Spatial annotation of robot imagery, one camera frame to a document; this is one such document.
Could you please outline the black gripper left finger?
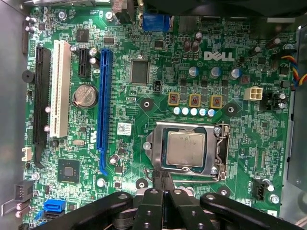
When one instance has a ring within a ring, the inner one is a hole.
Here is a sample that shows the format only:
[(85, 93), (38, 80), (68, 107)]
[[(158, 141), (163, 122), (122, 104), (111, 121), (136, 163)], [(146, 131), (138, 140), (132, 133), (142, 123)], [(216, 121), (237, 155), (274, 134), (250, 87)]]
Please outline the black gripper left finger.
[(153, 187), (136, 196), (115, 192), (53, 219), (38, 230), (160, 230), (163, 225), (163, 174), (153, 171)]

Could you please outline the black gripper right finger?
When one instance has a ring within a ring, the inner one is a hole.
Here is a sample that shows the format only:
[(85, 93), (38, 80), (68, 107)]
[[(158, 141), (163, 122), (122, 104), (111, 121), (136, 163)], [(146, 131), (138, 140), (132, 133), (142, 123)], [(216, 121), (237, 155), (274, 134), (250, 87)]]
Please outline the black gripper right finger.
[(163, 171), (165, 191), (187, 230), (300, 230), (301, 227), (241, 204), (226, 196), (206, 193), (195, 202), (175, 188), (170, 174)]

